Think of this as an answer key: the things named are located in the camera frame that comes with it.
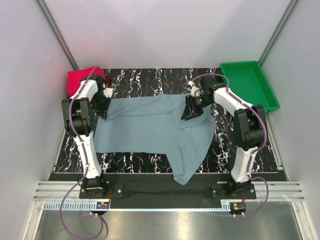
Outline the grey blue t shirt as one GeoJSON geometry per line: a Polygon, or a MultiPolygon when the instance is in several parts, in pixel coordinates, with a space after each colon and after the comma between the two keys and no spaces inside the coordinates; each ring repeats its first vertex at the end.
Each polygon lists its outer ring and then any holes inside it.
{"type": "Polygon", "coordinates": [[[185,185],[205,159],[216,131],[210,106],[182,120],[185,94],[114,98],[94,134],[97,153],[166,155],[173,179],[185,185]]]}

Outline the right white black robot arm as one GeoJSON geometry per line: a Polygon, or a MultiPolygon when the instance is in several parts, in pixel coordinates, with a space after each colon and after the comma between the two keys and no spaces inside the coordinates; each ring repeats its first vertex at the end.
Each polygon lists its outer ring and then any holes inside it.
{"type": "Polygon", "coordinates": [[[225,184],[214,184],[214,197],[243,198],[252,191],[252,169],[257,152],[267,142],[265,109],[262,105],[252,105],[241,99],[230,89],[230,83],[215,83],[214,74],[205,73],[187,83],[190,92],[185,98],[185,109],[181,119],[188,121],[201,116],[204,108],[215,103],[221,105],[233,117],[233,136],[237,146],[234,166],[225,184]]]}

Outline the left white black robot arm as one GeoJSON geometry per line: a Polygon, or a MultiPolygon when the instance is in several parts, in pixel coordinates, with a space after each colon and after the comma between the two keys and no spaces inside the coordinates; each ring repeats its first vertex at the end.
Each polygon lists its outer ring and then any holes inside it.
{"type": "Polygon", "coordinates": [[[94,146],[95,113],[105,120],[113,95],[113,89],[107,86],[98,74],[83,77],[76,92],[61,102],[65,130],[77,145],[83,167],[81,199],[102,199],[109,193],[94,146]]]}

